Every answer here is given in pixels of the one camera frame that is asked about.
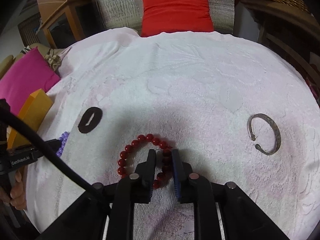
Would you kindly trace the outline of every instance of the red bead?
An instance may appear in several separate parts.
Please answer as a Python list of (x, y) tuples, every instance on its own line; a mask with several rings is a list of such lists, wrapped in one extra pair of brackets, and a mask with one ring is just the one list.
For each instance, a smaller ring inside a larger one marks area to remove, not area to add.
[(140, 144), (140, 142), (139, 142), (138, 140), (133, 140), (133, 141), (131, 142), (131, 145), (132, 145), (134, 148), (139, 147), (139, 144)]
[(165, 141), (162, 141), (159, 143), (159, 147), (160, 147), (160, 149), (166, 149), (167, 143)]
[(155, 179), (153, 181), (153, 188), (154, 189), (160, 188), (160, 181), (159, 180)]
[(165, 179), (165, 174), (163, 172), (159, 172), (156, 176), (157, 180), (163, 181)]
[(152, 140), (152, 144), (153, 145), (159, 145), (159, 143), (160, 143), (160, 139), (159, 138), (153, 138), (153, 140)]
[(146, 135), (146, 140), (147, 140), (147, 142), (152, 142), (152, 139), (153, 139), (153, 134), (152, 134), (152, 133), (148, 133), (148, 134)]
[(118, 168), (118, 174), (119, 175), (124, 175), (124, 174), (126, 174), (127, 173), (127, 171), (125, 170), (125, 168), (124, 167), (120, 167), (120, 168)]
[(120, 158), (121, 159), (127, 159), (128, 158), (128, 153), (126, 151), (120, 152)]
[(138, 136), (138, 141), (139, 142), (144, 142), (145, 140), (146, 140), (146, 137), (143, 134)]
[(119, 165), (120, 167), (124, 167), (124, 166), (127, 165), (127, 162), (126, 162), (124, 159), (120, 159), (120, 160), (118, 161), (118, 165)]
[(161, 170), (162, 170), (163, 173), (168, 173), (168, 172), (171, 171), (171, 166), (170, 165), (164, 165), (164, 166), (162, 166)]
[(133, 151), (133, 147), (131, 145), (129, 145), (129, 144), (124, 149), (128, 153), (131, 153)]
[(170, 165), (170, 164), (171, 164), (171, 161), (172, 161), (171, 156), (163, 157), (163, 158), (162, 158), (162, 162), (164, 163), (164, 165)]
[(167, 149), (164, 149), (162, 155), (163, 155), (164, 157), (171, 156), (171, 151), (170, 151), (168, 148), (167, 148)]

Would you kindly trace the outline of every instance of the black cable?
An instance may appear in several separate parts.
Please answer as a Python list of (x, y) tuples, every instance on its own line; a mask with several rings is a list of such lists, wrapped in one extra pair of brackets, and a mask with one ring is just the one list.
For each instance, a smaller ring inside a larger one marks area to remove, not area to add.
[(66, 165), (55, 152), (47, 145), (40, 136), (37, 135), (29, 126), (27, 126), (22, 120), (18, 117), (15, 117), (9, 111), (0, 107), (0, 121), (11, 126), (18, 133), (27, 138), (34, 147), (43, 153), (43, 155), (54, 165), (56, 166), (64, 175), (71, 179), (78, 186), (83, 188), (85, 191), (94, 196), (97, 200), (106, 206), (110, 211), (110, 207), (106, 202), (106, 199), (103, 197), (102, 193), (96, 190), (88, 182), (82, 179), (78, 174), (76, 174), (68, 165)]

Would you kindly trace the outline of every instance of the purple beaded bracelet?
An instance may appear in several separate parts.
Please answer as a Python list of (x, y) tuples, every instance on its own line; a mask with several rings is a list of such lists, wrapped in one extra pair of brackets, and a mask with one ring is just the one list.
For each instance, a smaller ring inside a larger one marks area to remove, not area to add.
[(61, 157), (63, 149), (67, 143), (67, 139), (68, 139), (69, 133), (68, 132), (64, 132), (61, 137), (59, 137), (59, 141), (61, 141), (61, 147), (59, 148), (59, 150), (56, 152), (56, 155), (58, 157)]

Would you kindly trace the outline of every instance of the pillow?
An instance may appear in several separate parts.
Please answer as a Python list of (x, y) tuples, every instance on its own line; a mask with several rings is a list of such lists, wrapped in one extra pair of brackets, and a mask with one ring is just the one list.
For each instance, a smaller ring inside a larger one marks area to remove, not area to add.
[(13, 55), (9, 55), (0, 63), (0, 79), (7, 73), (13, 63)]
[(161, 32), (213, 32), (208, 0), (142, 0), (142, 37)]
[(48, 92), (59, 80), (38, 48), (34, 48), (15, 62), (0, 80), (0, 98), (5, 98), (11, 113), (18, 115), (31, 93), (38, 89)]

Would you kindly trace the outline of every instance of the red beaded bracelet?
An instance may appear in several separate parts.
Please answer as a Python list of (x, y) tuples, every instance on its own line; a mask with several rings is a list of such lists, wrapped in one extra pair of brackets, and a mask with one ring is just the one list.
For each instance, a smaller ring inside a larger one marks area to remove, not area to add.
[(162, 183), (166, 181), (166, 179), (169, 178), (169, 175), (171, 174), (172, 166), (172, 158), (171, 158), (171, 146), (167, 145), (165, 141), (161, 141), (159, 138), (154, 137), (152, 133), (148, 133), (146, 136), (143, 134), (139, 135), (137, 140), (133, 140), (131, 142), (131, 145), (128, 144), (125, 146), (124, 151), (120, 153), (120, 160), (118, 160), (119, 168), (117, 170), (118, 174), (121, 176), (121, 178), (124, 178), (127, 176), (127, 171), (125, 169), (125, 166), (127, 165), (126, 159), (129, 156), (129, 153), (132, 153), (134, 148), (137, 148), (140, 146), (140, 143), (144, 142), (151, 142), (153, 145), (159, 146), (160, 149), (163, 150), (163, 159), (162, 159), (162, 172), (159, 172), (156, 176), (156, 179), (153, 181), (153, 188), (157, 189), (161, 186)]

